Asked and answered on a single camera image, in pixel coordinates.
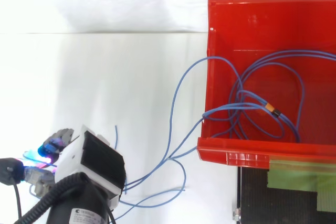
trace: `black coiled cable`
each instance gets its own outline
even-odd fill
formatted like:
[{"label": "black coiled cable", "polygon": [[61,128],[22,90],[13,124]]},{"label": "black coiled cable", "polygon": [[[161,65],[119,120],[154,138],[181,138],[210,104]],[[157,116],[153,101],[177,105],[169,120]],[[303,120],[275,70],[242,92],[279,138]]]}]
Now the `black coiled cable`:
[{"label": "black coiled cable", "polygon": [[14,224],[34,223],[59,199],[62,194],[76,186],[85,184],[88,181],[88,176],[85,173],[75,173],[65,177],[56,183],[31,210],[18,219]]}]

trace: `robotic arm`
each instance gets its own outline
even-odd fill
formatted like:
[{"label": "robotic arm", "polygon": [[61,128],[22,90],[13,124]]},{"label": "robotic arm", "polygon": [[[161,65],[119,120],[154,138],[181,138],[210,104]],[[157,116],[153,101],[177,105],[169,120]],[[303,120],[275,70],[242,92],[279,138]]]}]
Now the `robotic arm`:
[{"label": "robotic arm", "polygon": [[[48,144],[50,141],[45,141],[43,146]],[[0,159],[1,183],[13,185],[25,180],[35,185],[35,193],[41,197],[15,224],[33,223],[49,207],[47,224],[102,224],[108,222],[108,217],[115,223],[111,211],[119,203],[126,179],[123,157],[86,127],[68,145],[53,141],[53,151],[48,155],[55,155],[58,146],[62,150],[61,155],[56,153],[55,173],[24,167],[14,158]]]}]

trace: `blue wire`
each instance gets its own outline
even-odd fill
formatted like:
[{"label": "blue wire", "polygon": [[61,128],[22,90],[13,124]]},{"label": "blue wire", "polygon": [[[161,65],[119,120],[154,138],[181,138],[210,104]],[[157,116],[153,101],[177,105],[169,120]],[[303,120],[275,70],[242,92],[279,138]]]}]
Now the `blue wire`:
[{"label": "blue wire", "polygon": [[117,145],[118,145],[118,129],[116,125],[114,126],[114,128],[115,128],[115,139],[116,139],[116,144],[114,145],[114,149],[116,150]]},{"label": "blue wire", "polygon": [[27,159],[27,160],[30,160],[30,161],[34,161],[34,162],[37,162],[37,163],[41,163],[41,164],[45,164],[45,165],[49,165],[49,166],[53,166],[53,167],[57,167],[57,165],[54,165],[54,164],[51,164],[51,163],[47,163],[47,162],[43,162],[43,161],[40,161],[40,160],[37,160],[37,159],[33,159],[31,157],[27,157],[25,156],[25,154],[22,154],[22,156]]},{"label": "blue wire", "polygon": [[[306,55],[306,54],[302,54],[302,55],[286,55],[286,56],[276,56],[278,54],[281,54],[281,53],[284,53],[284,52],[317,52],[317,51],[310,51],[310,50],[288,50],[288,51],[282,51],[282,52],[277,52],[277,53],[273,53],[273,54],[270,54],[268,56],[265,56],[259,60],[257,60],[254,64],[252,64],[247,70],[245,70],[245,72],[239,76],[236,69],[234,68],[234,66],[226,59],[222,58],[222,57],[216,57],[216,56],[213,56],[213,57],[207,57],[207,58],[204,58],[204,59],[201,59],[199,61],[197,61],[196,63],[192,64],[188,69],[187,71],[183,74],[181,80],[179,81],[178,85],[177,85],[177,88],[175,90],[175,93],[174,93],[174,97],[173,97],[173,102],[172,102],[172,107],[171,107],[171,115],[170,115],[170,130],[169,130],[169,139],[168,139],[168,144],[167,144],[167,149],[166,149],[166,152],[162,158],[162,160],[159,162],[159,164],[151,171],[149,172],[147,175],[143,176],[142,178],[139,178],[131,183],[128,183],[127,185],[132,185],[132,184],[135,184],[133,185],[132,187],[128,188],[128,189],[132,189],[134,188],[135,186],[141,184],[142,182],[144,182],[153,172],[155,172],[158,168],[160,168],[167,160],[175,160],[176,158],[180,158],[180,157],[183,157],[185,155],[188,155],[189,153],[193,152],[196,150],[196,147],[192,148],[191,150],[183,153],[183,154],[180,154],[180,155],[177,155],[177,156],[174,156],[173,155],[181,148],[181,146],[184,144],[184,142],[186,141],[186,139],[190,136],[190,134],[193,132],[193,130],[202,122],[203,119],[210,119],[210,120],[218,120],[218,121],[230,121],[232,126],[225,132],[222,132],[222,133],[217,133],[215,134],[213,137],[219,135],[219,134],[226,134],[226,133],[230,133],[230,135],[232,135],[232,130],[234,130],[237,134],[237,136],[239,138],[241,138],[239,136],[239,133],[235,130],[235,126],[236,124],[238,124],[239,128],[240,128],[240,131],[242,132],[243,136],[245,138],[247,138],[246,134],[244,133],[243,129],[241,128],[241,125],[239,123],[239,117],[240,117],[240,111],[242,111],[245,115],[245,110],[256,110],[256,109],[261,109],[263,111],[265,111],[266,113],[268,113],[269,115],[271,115],[271,117],[279,124],[279,126],[281,127],[281,131],[282,131],[282,134],[284,134],[284,127],[283,125],[281,124],[281,122],[279,121],[279,119],[281,121],[283,121],[286,125],[288,125],[290,127],[290,129],[293,131],[295,137],[296,137],[296,141],[299,142],[300,141],[300,136],[299,136],[299,133],[298,133],[298,127],[299,127],[299,122],[300,122],[300,116],[301,116],[301,111],[302,111],[302,105],[303,105],[303,101],[304,101],[304,97],[305,97],[305,89],[304,89],[304,85],[303,85],[303,81],[301,79],[301,77],[298,75],[298,73],[293,70],[292,68],[288,67],[287,65],[284,65],[284,64],[281,64],[281,63],[278,63],[278,62],[270,62],[270,63],[267,63],[271,60],[274,60],[274,59],[281,59],[281,58],[285,58],[285,57],[317,57],[317,58],[324,58],[324,59],[330,59],[330,60],[336,60],[336,56],[335,55],[332,55],[332,54],[328,54],[328,53],[324,53],[324,52],[318,52],[320,54],[323,54],[325,56],[316,56],[316,55]],[[180,143],[180,145],[173,151],[173,153],[168,157],[167,157],[167,154],[169,152],[169,148],[170,148],[170,143],[171,143],[171,135],[172,135],[172,116],[173,116],[173,110],[174,110],[174,103],[175,103],[175,99],[176,99],[176,95],[177,95],[177,92],[179,90],[179,87],[184,79],[184,77],[186,76],[186,74],[198,63],[200,63],[201,61],[204,61],[204,60],[210,60],[210,59],[219,59],[219,60],[223,60],[225,61],[226,63],[228,63],[234,73],[236,74],[237,76],[237,81],[235,82],[232,90],[231,90],[231,93],[230,93],[230,96],[229,96],[229,104],[227,105],[224,105],[224,106],[220,106],[218,108],[215,108],[215,109],[212,109],[210,111],[207,111],[203,114],[203,118],[200,119],[195,125],[194,127],[192,128],[192,130],[188,133],[188,135],[185,137],[185,139]],[[280,115],[279,119],[274,117],[266,108],[265,108],[265,105],[267,104],[267,101],[261,97],[259,97],[258,95],[250,92],[250,91],[247,91],[247,90],[244,90],[243,89],[243,83],[246,81],[246,79],[249,77],[249,75],[256,71],[257,69],[261,68],[261,67],[264,67],[264,66],[268,66],[268,65],[279,65],[279,66],[282,66],[282,67],[285,67],[287,68],[288,70],[292,71],[299,79],[300,83],[301,83],[301,86],[302,86],[302,95],[301,95],[301,101],[300,101],[300,105],[299,105],[299,112],[298,112],[298,117],[297,117],[297,122],[296,122],[296,126],[293,125],[293,123],[283,114]],[[233,95],[233,92],[237,86],[237,84],[239,83],[239,86],[238,86],[238,90],[236,92],[236,102],[235,103],[230,103],[231,102],[231,99],[232,99],[232,95]],[[254,104],[254,103],[246,103],[246,102],[243,102],[245,97],[251,97],[251,98],[254,98],[256,99],[257,101],[259,101],[263,106],[260,106],[259,104]],[[229,117],[226,118],[226,119],[217,119],[217,118],[210,118],[209,115],[217,112],[217,111],[221,111],[221,110],[227,110],[228,113],[229,113]],[[271,135],[270,133],[264,131],[262,128],[260,128],[256,123],[253,122],[253,120],[251,120],[251,123],[256,126],[258,129],[260,129],[262,132],[264,132],[265,134],[269,134],[270,136],[272,137],[275,137],[275,138],[279,138],[279,136],[273,136]],[[179,163],[184,171],[184,174],[185,174],[185,170],[184,170],[184,167],[181,163]],[[184,186],[185,186],[185,182],[181,188],[181,190],[179,190],[178,194],[175,195],[172,199],[170,199],[169,201],[166,201],[164,203],[161,203],[161,204],[158,204],[158,205],[155,205],[155,206],[141,206],[139,205],[141,202],[144,202],[145,200],[149,199],[149,198],[152,198],[154,196],[157,196],[157,195],[160,195],[160,194],[164,194],[164,193],[168,193],[170,191],[173,191],[173,190],[168,190],[168,191],[164,191],[164,192],[161,192],[161,193],[158,193],[156,195],[152,195],[144,200],[142,200],[141,202],[139,202],[138,204],[130,204],[130,203],[127,203],[127,202],[124,202],[124,201],[121,201],[123,202],[124,204],[127,204],[129,206],[132,206],[131,209],[133,209],[134,207],[143,207],[143,208],[153,208],[153,207],[158,207],[158,206],[161,206],[161,205],[165,205],[167,204],[168,202],[172,201],[173,199],[175,199],[184,189]]]},{"label": "blue wire", "polygon": [[157,168],[159,168],[164,162],[165,162],[165,158],[167,157],[167,154],[169,152],[169,148],[170,148],[170,143],[171,143],[171,137],[172,137],[172,120],[173,120],[173,111],[174,111],[174,105],[175,105],[175,100],[176,100],[176,96],[177,96],[177,92],[181,86],[181,83],[184,79],[184,77],[187,75],[187,73],[195,66],[197,65],[198,63],[202,62],[202,61],[205,61],[205,60],[211,60],[211,59],[217,59],[217,60],[222,60],[224,62],[226,62],[231,68],[232,70],[234,71],[235,75],[237,76],[238,80],[239,80],[239,83],[241,85],[241,87],[243,87],[243,84],[242,82],[240,81],[240,77],[239,77],[239,74],[237,72],[237,70],[235,69],[235,67],[232,65],[231,62],[229,62],[227,59],[224,59],[222,57],[218,57],[218,56],[211,56],[211,57],[206,57],[206,58],[203,58],[203,59],[200,59],[198,60],[197,62],[193,63],[187,70],[186,72],[182,75],[182,78],[180,79],[177,87],[176,87],[176,90],[175,90],[175,93],[174,93],[174,97],[173,97],[173,102],[172,102],[172,107],[171,107],[171,113],[170,113],[170,119],[169,119],[169,136],[168,136],[168,144],[167,144],[167,149],[166,149],[166,152],[163,156],[163,158],[161,159],[161,161],[159,162],[159,164],[151,171],[149,172],[147,175],[133,181],[133,182],[130,182],[128,183],[127,185],[130,186],[134,183],[137,183],[136,185],[132,186],[132,187],[129,187],[128,190],[134,188],[135,186],[143,183]]},{"label": "blue wire", "polygon": [[184,190],[185,183],[186,183],[186,180],[187,180],[187,174],[186,174],[186,171],[185,171],[183,165],[182,165],[179,161],[177,161],[177,160],[175,160],[175,159],[172,159],[172,158],[169,158],[169,160],[178,163],[178,164],[180,165],[180,167],[182,168],[182,170],[183,170],[183,175],[184,175],[184,180],[183,180],[182,187],[181,187],[181,189],[178,191],[178,193],[177,193],[174,197],[172,197],[171,199],[169,199],[169,200],[167,200],[167,201],[165,201],[165,202],[163,202],[163,203],[160,203],[160,204],[157,204],[157,205],[154,205],[154,206],[143,206],[143,205],[139,205],[141,202],[145,201],[146,199],[153,197],[153,195],[150,196],[150,197],[148,197],[148,198],[146,198],[146,199],[144,199],[144,200],[142,200],[142,201],[139,202],[138,204],[131,204],[131,203],[128,203],[128,202],[125,202],[125,201],[122,201],[122,200],[121,200],[120,202],[123,203],[123,204],[125,204],[125,205],[132,206],[132,207],[155,208],[155,207],[160,207],[160,206],[166,205],[166,204],[168,204],[169,202],[173,201],[175,198],[177,198],[177,197],[182,193],[182,191]]}]

